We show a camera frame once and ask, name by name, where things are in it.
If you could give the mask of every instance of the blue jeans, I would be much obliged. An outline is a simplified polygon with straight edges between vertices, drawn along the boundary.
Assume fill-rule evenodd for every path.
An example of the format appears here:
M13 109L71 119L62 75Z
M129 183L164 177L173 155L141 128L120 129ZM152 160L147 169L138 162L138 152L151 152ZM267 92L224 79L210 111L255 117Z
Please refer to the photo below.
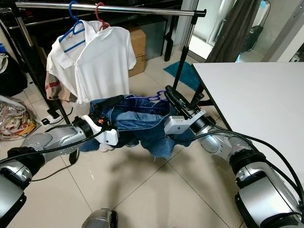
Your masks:
M93 104L105 99L94 100L90 103L90 113L93 112ZM120 106L114 106L101 111L111 123L118 128L119 141L114 148L123 146L135 146L141 142L143 148L147 149L154 157L169 158L176 144L189 146L191 142L175 142L164 132L164 123L171 115L177 112L169 102L151 102L146 99L124 99ZM193 132L188 129L183 134L175 135L176 140L193 137ZM82 151L97 150L99 143L96 139L86 142Z

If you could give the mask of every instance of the power strip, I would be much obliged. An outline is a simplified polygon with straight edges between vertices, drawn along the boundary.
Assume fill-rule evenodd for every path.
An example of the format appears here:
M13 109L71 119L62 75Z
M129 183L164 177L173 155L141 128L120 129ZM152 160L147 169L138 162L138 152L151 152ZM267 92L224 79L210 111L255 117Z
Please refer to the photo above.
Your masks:
M62 119L62 116L59 116L58 118L54 119L51 115L48 115L46 118L41 120L41 122L44 126L46 126L48 124L56 123L56 122L60 121L61 119Z

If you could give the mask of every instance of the gray curtain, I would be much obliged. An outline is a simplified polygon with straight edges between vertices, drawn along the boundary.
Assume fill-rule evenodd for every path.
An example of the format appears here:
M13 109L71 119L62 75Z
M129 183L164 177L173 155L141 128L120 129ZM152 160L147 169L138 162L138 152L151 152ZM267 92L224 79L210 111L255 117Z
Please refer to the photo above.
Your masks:
M261 0L237 0L206 63L235 62L248 37Z

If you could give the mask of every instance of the cardboard box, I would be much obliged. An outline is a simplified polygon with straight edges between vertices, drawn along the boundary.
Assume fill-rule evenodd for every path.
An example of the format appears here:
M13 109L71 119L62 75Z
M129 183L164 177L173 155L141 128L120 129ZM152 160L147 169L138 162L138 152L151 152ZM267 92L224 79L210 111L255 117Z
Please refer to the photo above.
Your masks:
M146 55L137 57L134 68L132 70L129 70L129 77L144 72L145 65L146 65Z
M139 27L128 28L135 57L146 54L146 34Z

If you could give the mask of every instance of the plastic bag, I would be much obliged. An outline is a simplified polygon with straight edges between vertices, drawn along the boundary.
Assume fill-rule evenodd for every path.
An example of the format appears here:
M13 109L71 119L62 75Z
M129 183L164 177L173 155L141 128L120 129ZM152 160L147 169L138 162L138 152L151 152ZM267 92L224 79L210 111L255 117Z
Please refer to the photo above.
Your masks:
M21 100L0 95L0 138L18 140L25 138L40 126L30 115Z

